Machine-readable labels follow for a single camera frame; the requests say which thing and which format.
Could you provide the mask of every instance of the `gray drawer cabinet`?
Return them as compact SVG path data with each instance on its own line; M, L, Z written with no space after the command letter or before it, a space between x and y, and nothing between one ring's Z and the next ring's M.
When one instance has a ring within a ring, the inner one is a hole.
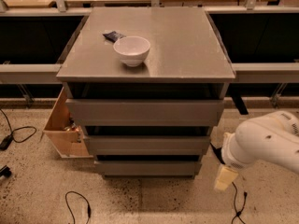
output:
M182 30L182 21L192 22ZM147 38L148 59L136 68L122 64L101 36L108 27ZM93 8L57 78L96 172L199 173L235 78L211 31L199 7Z

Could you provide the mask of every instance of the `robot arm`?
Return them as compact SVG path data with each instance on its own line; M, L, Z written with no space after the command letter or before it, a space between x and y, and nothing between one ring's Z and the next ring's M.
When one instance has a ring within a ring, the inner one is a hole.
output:
M224 135L221 155L237 171L264 160L299 174L299 120L286 111L248 119Z

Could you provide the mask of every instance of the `cardboard box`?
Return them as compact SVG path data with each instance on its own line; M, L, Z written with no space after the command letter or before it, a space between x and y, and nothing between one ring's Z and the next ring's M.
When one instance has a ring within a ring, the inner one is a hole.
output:
M62 158L90 158L92 155L88 153L84 144L82 130L79 127L77 131L64 130L70 125L66 99L66 93L62 89L43 132Z

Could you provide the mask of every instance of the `cable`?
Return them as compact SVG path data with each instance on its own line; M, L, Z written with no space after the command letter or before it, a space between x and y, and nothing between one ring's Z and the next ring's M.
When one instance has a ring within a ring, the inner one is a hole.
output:
M235 198L234 198L235 216L234 216L234 218L232 219L231 224L233 224L234 220L235 220L237 217L239 218L239 220L240 220L243 224L245 224L245 222L242 220L242 218L241 218L240 216L242 215L242 212L243 212L243 210L244 210L244 208L245 208L246 198L247 198L247 193L244 191L244 202L243 202L243 206L242 206L242 208L241 208L240 211L237 211L237 210L236 210L236 206L235 206L236 195L237 195L237 188L236 188L234 182L233 182L233 185L234 185L234 188L235 188Z
M9 122L9 119L6 115L6 113L4 113L4 111L0 108L0 111L2 112L2 114L4 115L4 117L6 118L7 120L7 124L8 124L8 127L9 127L9 130L10 130L10 135L12 136L12 140L15 141L16 143L22 143L22 142L25 142L26 140L28 140L29 138L31 138L35 133L36 133L36 127L34 126L24 126L24 127L20 127L20 128L17 128L17 129L14 129L12 130L11 128L11 125L10 125L10 122ZM28 137L22 139L22 140L16 140L13 136L13 134L16 132L16 131L19 131L19 130L22 130L22 129L34 129L33 133L31 133Z
M67 195L70 194L70 193L74 193L74 194L77 194L78 196L80 196L81 198L83 198L85 200L85 202L87 203L87 215L88 215L88 219L87 219L87 222L86 224L90 221L90 218L91 218L91 215L92 215L92 209L90 207L90 203L88 202L88 200L80 193L76 192L76 191L73 191L73 190L70 190L68 191L66 194L65 194L65 202L66 202L66 205L68 207L68 210L69 212L71 213L72 215L72 218L73 218L73 221L74 221L74 224L76 223L75 221L75 217L74 217L74 214L72 212L72 209L70 208L69 204L68 204L68 200L67 200Z

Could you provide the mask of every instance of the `terrazzo floor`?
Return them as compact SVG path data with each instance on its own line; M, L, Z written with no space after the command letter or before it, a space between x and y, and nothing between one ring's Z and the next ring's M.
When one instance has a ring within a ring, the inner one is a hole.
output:
M234 132L245 119L275 111L267 100L248 99L249 115L241 116L227 100L220 124L211 135L220 147L224 132ZM299 100L283 99L279 108L299 115ZM0 177L0 223L73 223L64 196L70 191L84 195L91 206L91 224L229 224L235 216L235 189L214 190L219 163L211 149L203 158L195 179L118 178L103 179L94 171L93 159L62 159L43 128L50 116L49 106L5 105L12 128L34 125L37 133L24 143L13 142L0 152L0 167L7 165L12 176ZM0 139L8 133L0 116ZM22 139L28 131L17 133ZM257 161L235 181L236 207L247 224L299 223L299 175L265 161ZM68 196L76 223L86 223L87 207L82 198Z

